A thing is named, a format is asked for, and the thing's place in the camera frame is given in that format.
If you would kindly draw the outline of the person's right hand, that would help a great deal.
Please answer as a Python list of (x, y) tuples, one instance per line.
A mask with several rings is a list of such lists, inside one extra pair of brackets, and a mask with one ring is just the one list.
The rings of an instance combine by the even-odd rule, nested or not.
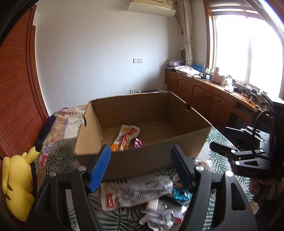
[(271, 200), (274, 197), (275, 194), (275, 185), (276, 185), (276, 180), (275, 179), (250, 179), (250, 183), (249, 183), (249, 189), (250, 192), (253, 195), (258, 195), (261, 191), (261, 186), (271, 186), (271, 189), (268, 192), (267, 195), (267, 200)]

